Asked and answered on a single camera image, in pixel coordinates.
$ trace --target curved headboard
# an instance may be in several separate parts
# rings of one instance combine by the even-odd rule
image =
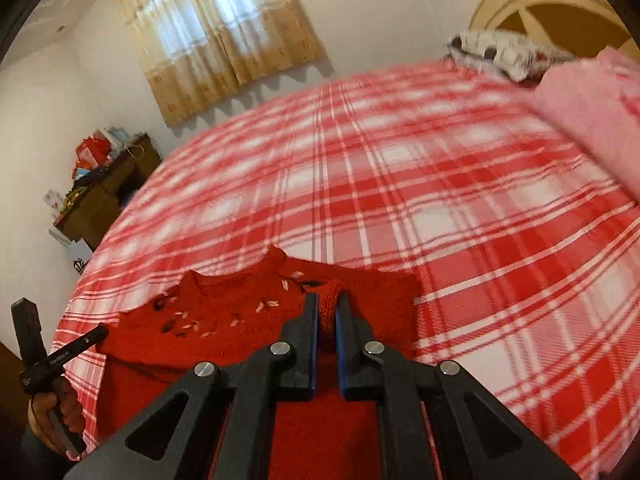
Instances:
[[[638,46],[607,0],[482,0],[470,28],[513,30],[580,57],[610,45],[640,61]]]

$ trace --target device handle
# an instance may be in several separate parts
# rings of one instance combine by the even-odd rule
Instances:
[[[60,411],[60,401],[65,396],[65,391],[62,389],[61,378],[58,377],[52,384],[53,392],[58,398],[58,403],[47,412],[47,417],[56,431],[65,449],[68,451],[71,458],[77,458],[86,450],[86,443],[82,439],[82,435],[73,433],[69,430],[68,426],[63,422],[64,415]]]

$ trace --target patterned curtain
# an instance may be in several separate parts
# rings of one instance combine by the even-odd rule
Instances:
[[[119,0],[168,125],[321,56],[294,0]]]

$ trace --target person's sleeve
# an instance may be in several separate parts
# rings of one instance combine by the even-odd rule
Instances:
[[[20,450],[32,469],[34,480],[62,480],[75,464],[45,446],[43,441],[33,434],[28,424],[22,437]]]

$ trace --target human hand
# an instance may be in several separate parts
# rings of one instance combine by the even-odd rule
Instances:
[[[73,433],[82,434],[86,421],[82,416],[82,405],[78,402],[78,392],[64,377],[60,377],[60,389],[64,392],[64,396],[60,401],[60,411],[64,415],[63,422]],[[57,403],[58,398],[53,392],[36,394],[29,400],[27,415],[33,434],[49,449],[56,453],[64,454],[65,445],[53,429],[53,425],[47,416],[47,412]]]

